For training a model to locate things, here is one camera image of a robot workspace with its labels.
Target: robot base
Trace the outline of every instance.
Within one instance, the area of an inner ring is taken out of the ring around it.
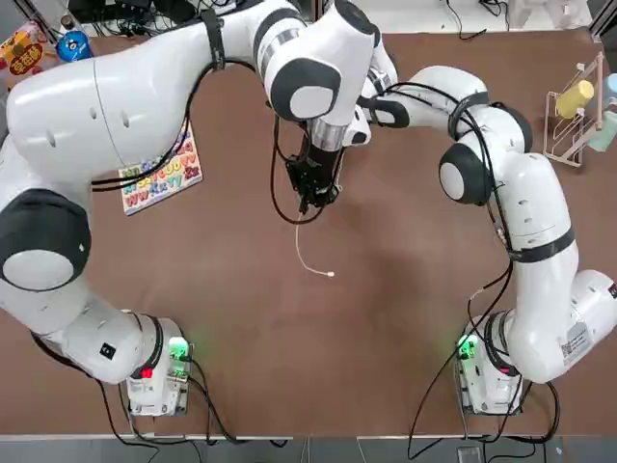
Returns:
[[[472,330],[469,324],[466,333]],[[484,322],[478,326],[478,331],[483,333]],[[508,376],[495,368],[489,360],[484,341],[475,334],[462,336],[458,346],[456,377],[463,411],[473,415],[507,415],[508,409],[510,415],[516,415],[522,411],[521,377]]]
[[[190,345],[178,326],[168,318],[159,318],[163,328],[163,351],[150,378],[126,380],[131,414],[134,416],[184,416],[188,410]]]

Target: label on robot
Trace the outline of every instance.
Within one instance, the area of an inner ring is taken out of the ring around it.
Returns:
[[[183,134],[184,128],[180,130],[179,137]],[[181,147],[179,146],[179,137],[174,147],[176,155],[165,167],[134,185],[122,188],[122,206],[126,215],[144,210],[146,207],[163,201],[203,179],[200,157],[193,136],[193,127],[190,123]],[[120,177],[135,176],[151,169],[159,160],[160,158],[154,159],[137,166],[120,169],[118,172]]]
[[[568,340],[561,344],[563,365],[568,366],[575,363],[591,349],[592,345],[587,325],[581,321],[578,322],[568,331]]]

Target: green indicator light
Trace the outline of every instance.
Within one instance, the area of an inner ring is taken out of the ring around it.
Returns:
[[[473,351],[478,344],[476,335],[463,336],[459,339],[459,356],[462,360],[473,358]]]
[[[170,353],[172,357],[179,359],[189,353],[189,343],[185,338],[170,338]]]

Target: floor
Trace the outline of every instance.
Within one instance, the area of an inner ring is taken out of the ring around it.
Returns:
[[[355,439],[311,439],[310,452],[304,449],[305,441],[290,442],[284,449],[276,449],[268,442],[254,442],[244,446],[220,444],[208,448],[198,444],[203,461],[216,463],[300,463],[301,456],[306,463],[403,463],[406,460],[406,440],[360,440],[363,451],[360,453]],[[421,440],[418,447],[429,443]],[[458,439],[451,439],[422,454],[417,463],[456,463],[458,449],[475,447]],[[487,461],[499,454],[525,455],[531,446],[516,444],[502,439],[488,447]],[[617,439],[576,437],[557,438],[547,444],[549,463],[575,463],[593,461],[609,463],[615,461]],[[113,440],[94,441],[38,441],[1,442],[0,461],[2,463],[198,463],[196,450],[190,445],[164,448],[148,462],[153,450],[125,448]],[[514,461],[512,458],[496,458],[495,462]],[[543,452],[538,446],[535,455],[525,459],[526,463],[542,463]]]

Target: alphabet puzzle board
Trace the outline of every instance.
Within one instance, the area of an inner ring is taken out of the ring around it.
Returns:
[[[175,142],[176,155],[165,167],[150,177],[122,188],[122,206],[126,215],[132,215],[163,201],[203,179],[191,123],[189,123],[184,143],[178,148],[180,137],[183,134],[184,129],[180,131]],[[159,160],[160,157],[136,166],[120,169],[118,172],[120,177],[135,176],[151,169]]]

